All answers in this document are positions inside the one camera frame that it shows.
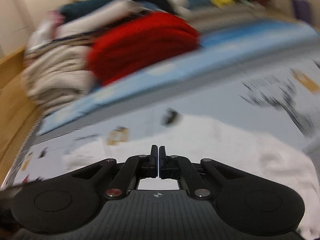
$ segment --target folded clothes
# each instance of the folded clothes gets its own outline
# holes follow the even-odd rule
[[[107,3],[111,2],[113,0],[85,0],[85,1],[79,1],[76,3],[66,4],[60,8],[60,13],[64,15],[65,23],[68,23],[70,21],[73,21],[75,19],[78,19],[80,17],[83,17],[102,6],[106,5]],[[156,6],[158,6],[161,10],[164,10],[168,13],[175,14],[175,11],[173,10],[171,6],[172,0],[132,0],[132,1],[146,1],[149,3],[153,3]]]
[[[80,33],[80,34],[75,34],[75,35],[60,38],[60,39],[55,39],[55,40],[48,42],[42,46],[38,46],[37,49],[32,49],[32,48],[27,49],[25,51],[25,55],[24,55],[24,66],[28,67],[38,57],[42,56],[46,52],[48,52],[52,49],[55,49],[61,45],[90,46],[93,44],[95,39],[102,36],[108,30],[110,30],[116,26],[119,26],[123,23],[137,19],[141,16],[147,15],[148,13],[149,13],[149,11],[147,11],[147,10],[141,11],[139,13],[132,13],[131,15],[126,16],[126,17],[124,17],[114,23],[111,23],[109,25],[104,26],[103,28],[99,28],[99,29],[91,31],[91,32]]]
[[[59,26],[56,29],[56,38],[94,31],[142,9],[139,3],[131,0],[114,0],[86,16]]]
[[[198,48],[198,32],[184,20],[154,12],[98,38],[88,69],[106,85],[136,70]]]
[[[158,62],[101,88],[48,116],[38,135],[86,116],[98,107],[111,106],[119,100],[134,98],[140,93],[147,93],[169,84],[178,84],[205,73],[227,69],[237,62],[252,57],[260,57],[304,42],[319,40],[319,34],[307,24],[285,23],[284,28],[283,23],[278,22],[277,25],[270,23],[260,29],[261,24],[264,25],[264,22],[257,22],[256,27],[252,26],[252,30],[255,30],[254,35],[240,38],[233,35],[230,39],[228,37],[218,39],[214,46]],[[239,33],[243,32],[242,28],[242,25],[238,27]]]
[[[26,94],[45,114],[91,91],[95,77],[84,70],[89,50],[86,46],[62,45],[39,57],[22,72]]]

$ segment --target ribbed plastic surface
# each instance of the ribbed plastic surface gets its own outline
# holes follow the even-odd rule
[[[214,31],[219,30],[239,24],[245,24],[245,23],[252,23],[252,22],[259,22],[263,20],[268,20],[266,17],[255,17],[255,16],[239,16],[235,19],[225,20],[225,21],[214,21],[209,24],[200,24],[197,26],[193,26],[197,31],[204,33],[208,31]]]
[[[22,229],[14,240],[301,240],[294,233],[251,236],[224,223],[207,201],[184,190],[132,190],[128,197],[108,201],[97,217],[82,228],[60,235],[39,235]]]

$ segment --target logo emblem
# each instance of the logo emblem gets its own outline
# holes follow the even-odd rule
[[[161,194],[160,192],[157,192],[157,193],[153,194],[153,196],[155,196],[156,198],[160,198],[163,196],[163,194]]]

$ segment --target wooden surface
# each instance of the wooden surface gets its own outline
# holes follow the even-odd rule
[[[23,51],[21,48],[0,60],[0,89],[22,71]]]
[[[21,86],[23,51],[19,49],[0,61],[0,181],[41,114]]]

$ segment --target pile of laundry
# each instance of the pile of laundry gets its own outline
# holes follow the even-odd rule
[[[50,11],[25,50],[22,83],[50,114],[141,68],[199,46],[176,14],[187,0],[86,0]]]

